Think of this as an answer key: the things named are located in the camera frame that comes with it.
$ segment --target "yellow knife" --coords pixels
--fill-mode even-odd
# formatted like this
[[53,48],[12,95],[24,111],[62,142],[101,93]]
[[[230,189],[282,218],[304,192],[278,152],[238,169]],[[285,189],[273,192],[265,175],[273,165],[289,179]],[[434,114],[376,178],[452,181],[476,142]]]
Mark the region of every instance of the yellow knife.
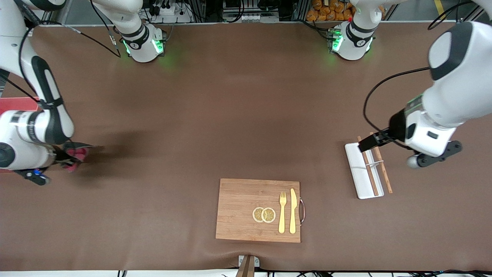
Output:
[[290,233],[296,233],[296,213],[295,209],[297,208],[297,197],[296,192],[293,188],[290,189]]

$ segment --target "yellow fork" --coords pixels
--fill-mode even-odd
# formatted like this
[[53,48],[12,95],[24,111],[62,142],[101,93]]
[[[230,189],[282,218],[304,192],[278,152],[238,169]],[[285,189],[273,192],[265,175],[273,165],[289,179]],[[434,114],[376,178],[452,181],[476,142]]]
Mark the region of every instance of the yellow fork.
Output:
[[285,204],[287,204],[287,195],[285,192],[280,193],[280,221],[278,223],[278,232],[283,234],[285,232]]

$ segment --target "yellow stripe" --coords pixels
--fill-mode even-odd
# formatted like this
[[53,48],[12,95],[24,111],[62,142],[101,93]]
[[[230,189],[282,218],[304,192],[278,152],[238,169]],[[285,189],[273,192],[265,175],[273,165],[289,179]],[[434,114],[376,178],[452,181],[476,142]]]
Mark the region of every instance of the yellow stripe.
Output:
[[442,14],[444,12],[444,8],[442,7],[442,3],[441,3],[441,0],[434,0],[434,3],[435,3],[435,7],[437,8],[437,12],[439,14]]

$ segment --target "lemon slice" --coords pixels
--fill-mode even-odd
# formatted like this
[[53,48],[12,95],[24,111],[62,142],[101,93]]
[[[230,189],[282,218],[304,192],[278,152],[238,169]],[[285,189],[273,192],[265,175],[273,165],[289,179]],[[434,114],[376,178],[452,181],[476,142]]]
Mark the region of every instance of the lemon slice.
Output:
[[275,220],[275,211],[272,208],[264,208],[261,212],[261,219],[265,223],[272,223]]
[[254,221],[256,221],[256,222],[263,222],[263,219],[261,218],[262,212],[263,212],[263,208],[262,207],[256,207],[253,210],[253,219],[254,219]]

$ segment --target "brown tabletop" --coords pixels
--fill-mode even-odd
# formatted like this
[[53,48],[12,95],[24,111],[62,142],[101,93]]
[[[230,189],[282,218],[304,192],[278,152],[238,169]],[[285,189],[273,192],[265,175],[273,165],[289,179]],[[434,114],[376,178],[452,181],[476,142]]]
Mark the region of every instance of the brown tabletop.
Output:
[[[371,131],[373,85],[427,66],[445,29],[382,24],[348,62],[302,24],[179,26],[148,64],[36,29],[74,140],[105,149],[76,173],[50,169],[45,187],[0,175],[0,270],[228,268],[248,253],[269,270],[492,270],[491,116],[458,128],[463,152],[426,169],[381,148],[394,194],[377,199],[357,199],[343,148]],[[83,31],[110,45],[103,28]],[[384,84],[369,116],[386,127],[430,85],[428,72]],[[216,240],[220,178],[300,181],[302,242]]]

